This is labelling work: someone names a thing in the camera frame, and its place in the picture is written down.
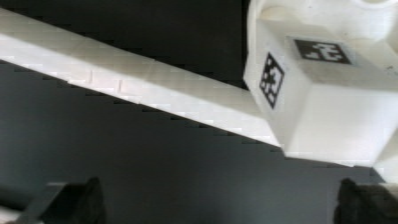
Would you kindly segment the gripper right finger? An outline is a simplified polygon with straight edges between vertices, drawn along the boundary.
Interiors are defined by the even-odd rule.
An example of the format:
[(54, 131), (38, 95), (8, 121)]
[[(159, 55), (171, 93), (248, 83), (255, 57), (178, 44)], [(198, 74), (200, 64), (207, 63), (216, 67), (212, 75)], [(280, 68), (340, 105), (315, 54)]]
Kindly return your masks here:
[(342, 180), (335, 224), (398, 224), (398, 184)]

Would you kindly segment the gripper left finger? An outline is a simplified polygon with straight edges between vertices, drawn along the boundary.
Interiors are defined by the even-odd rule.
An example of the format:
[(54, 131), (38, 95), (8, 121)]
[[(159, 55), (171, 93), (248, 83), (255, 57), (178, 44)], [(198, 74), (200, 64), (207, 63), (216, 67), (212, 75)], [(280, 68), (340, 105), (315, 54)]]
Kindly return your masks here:
[(51, 183), (13, 224), (107, 224), (100, 178)]

